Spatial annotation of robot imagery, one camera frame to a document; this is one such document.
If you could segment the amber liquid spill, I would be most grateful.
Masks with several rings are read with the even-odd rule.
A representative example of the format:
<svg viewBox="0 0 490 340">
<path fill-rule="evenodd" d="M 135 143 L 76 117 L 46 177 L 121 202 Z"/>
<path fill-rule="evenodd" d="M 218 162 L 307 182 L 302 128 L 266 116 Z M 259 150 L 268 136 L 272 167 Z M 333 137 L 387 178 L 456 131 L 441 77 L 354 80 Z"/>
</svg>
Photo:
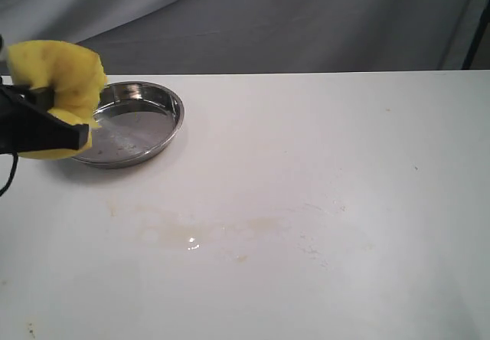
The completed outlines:
<svg viewBox="0 0 490 340">
<path fill-rule="evenodd" d="M 115 255 L 141 260 L 146 256 L 209 252 L 234 262 L 246 261 L 258 245 L 282 240 L 291 222 L 280 216 L 198 217 L 154 204 L 104 198 L 105 242 Z"/>
</svg>

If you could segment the round stainless steel dish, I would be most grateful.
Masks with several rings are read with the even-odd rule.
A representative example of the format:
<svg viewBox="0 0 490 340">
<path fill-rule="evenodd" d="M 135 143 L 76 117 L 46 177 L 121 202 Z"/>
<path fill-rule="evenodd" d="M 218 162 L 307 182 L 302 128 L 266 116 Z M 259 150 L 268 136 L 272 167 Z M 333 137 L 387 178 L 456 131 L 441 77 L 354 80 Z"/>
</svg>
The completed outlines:
<svg viewBox="0 0 490 340">
<path fill-rule="evenodd" d="M 185 117 L 181 98 L 144 81 L 111 83 L 100 94 L 92 147 L 73 157 L 95 168 L 127 168 L 152 159 L 173 140 Z"/>
</svg>

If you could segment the grey backdrop cloth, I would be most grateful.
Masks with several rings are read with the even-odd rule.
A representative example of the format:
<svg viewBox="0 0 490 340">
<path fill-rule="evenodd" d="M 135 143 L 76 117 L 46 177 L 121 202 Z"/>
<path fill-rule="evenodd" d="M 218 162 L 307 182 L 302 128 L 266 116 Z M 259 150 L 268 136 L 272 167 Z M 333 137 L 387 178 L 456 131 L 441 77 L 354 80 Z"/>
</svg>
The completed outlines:
<svg viewBox="0 0 490 340">
<path fill-rule="evenodd" d="M 108 74 L 452 70 L 487 3 L 1 0 L 1 34 L 82 44 Z"/>
</svg>

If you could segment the yellow sponge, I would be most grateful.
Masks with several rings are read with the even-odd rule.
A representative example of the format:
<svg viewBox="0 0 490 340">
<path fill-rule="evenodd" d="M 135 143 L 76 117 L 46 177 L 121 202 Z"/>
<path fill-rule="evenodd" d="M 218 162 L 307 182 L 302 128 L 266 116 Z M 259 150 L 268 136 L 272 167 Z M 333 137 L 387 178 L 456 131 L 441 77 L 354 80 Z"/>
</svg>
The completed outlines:
<svg viewBox="0 0 490 340">
<path fill-rule="evenodd" d="M 1 51 L 12 83 L 30 88 L 50 87 L 54 90 L 53 107 L 36 107 L 70 124 L 87 124 L 89 138 L 79 150 L 52 149 L 17 154 L 26 159 L 66 159 L 88 150 L 92 131 L 98 125 L 94 111 L 100 93 L 106 86 L 106 75 L 100 56 L 85 47 L 65 41 L 23 41 L 5 46 Z M 1 90 L 1 99 L 25 101 Z"/>
</svg>

